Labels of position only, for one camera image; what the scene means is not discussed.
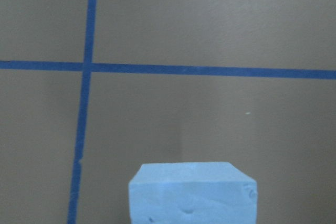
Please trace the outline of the light blue foam block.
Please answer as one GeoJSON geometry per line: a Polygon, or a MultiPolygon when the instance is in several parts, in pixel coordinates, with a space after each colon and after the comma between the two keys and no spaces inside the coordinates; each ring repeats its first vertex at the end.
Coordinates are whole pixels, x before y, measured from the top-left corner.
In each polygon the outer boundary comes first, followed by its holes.
{"type": "Polygon", "coordinates": [[[143,164],[128,189],[131,223],[257,222],[257,182],[229,162],[143,164]]]}

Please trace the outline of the brown paper table cover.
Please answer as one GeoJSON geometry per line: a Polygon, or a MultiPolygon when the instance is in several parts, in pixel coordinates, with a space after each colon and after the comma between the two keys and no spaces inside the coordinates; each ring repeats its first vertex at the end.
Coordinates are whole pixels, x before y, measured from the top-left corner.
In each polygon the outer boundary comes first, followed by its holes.
{"type": "Polygon", "coordinates": [[[1,0],[1,223],[129,223],[144,163],[230,162],[258,223],[335,223],[335,0],[1,0]]]}

